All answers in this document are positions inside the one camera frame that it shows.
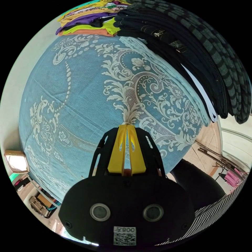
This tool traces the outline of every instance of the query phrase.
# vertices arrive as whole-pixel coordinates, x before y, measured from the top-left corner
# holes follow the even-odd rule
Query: tiled floor
[[[184,156],[185,160],[194,164],[205,173],[210,174],[213,171],[216,163],[213,159],[198,151],[199,145],[197,142],[203,144],[204,146],[217,153],[221,153],[221,140],[217,122],[211,123],[208,127],[204,126],[201,129],[196,142]],[[167,174],[167,176],[169,179],[174,180],[173,176],[170,173]]]

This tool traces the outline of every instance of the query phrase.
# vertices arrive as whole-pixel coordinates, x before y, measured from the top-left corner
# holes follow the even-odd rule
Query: striped clothing
[[[232,187],[236,187],[241,182],[240,178],[237,175],[235,175],[234,172],[231,171],[227,172],[224,179],[227,181],[227,184]]]
[[[185,238],[188,238],[192,235],[195,235],[202,230],[206,229],[210,225],[212,225],[214,222],[216,222],[227,210],[228,208],[233,204],[234,200],[237,198],[238,194],[242,190],[246,179],[241,182],[241,184],[229,195],[223,196],[220,200],[215,202],[212,205],[203,207],[195,212],[195,220],[190,227],[190,229],[187,231],[187,233],[175,240],[175,241],[169,241],[169,239],[163,243],[156,244],[155,246],[159,245],[165,245],[173,242],[177,242],[180,240],[183,240]]]

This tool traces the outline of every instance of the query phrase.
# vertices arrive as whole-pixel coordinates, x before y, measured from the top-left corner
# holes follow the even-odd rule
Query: bed
[[[62,202],[88,177],[103,134],[121,124],[151,134],[166,173],[203,125],[181,89],[119,37],[58,37],[32,70],[21,100],[19,135],[29,175]]]

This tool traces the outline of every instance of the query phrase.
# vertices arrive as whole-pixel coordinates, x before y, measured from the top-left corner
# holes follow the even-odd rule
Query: green object
[[[18,173],[13,173],[9,176],[11,182],[18,176],[19,174]]]

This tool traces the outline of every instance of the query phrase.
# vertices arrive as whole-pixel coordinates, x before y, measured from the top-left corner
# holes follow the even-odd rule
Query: purple shirt
[[[108,13],[108,12],[101,12],[101,13],[95,13],[95,14],[88,14],[85,16],[78,17],[74,19],[73,21],[65,24],[63,27],[60,27],[56,31],[56,35],[58,35],[59,32],[63,30],[63,28],[75,25],[76,23],[82,23],[82,24],[90,24],[92,23],[95,19],[102,18],[102,17],[110,17],[110,16],[115,16],[116,13]]]

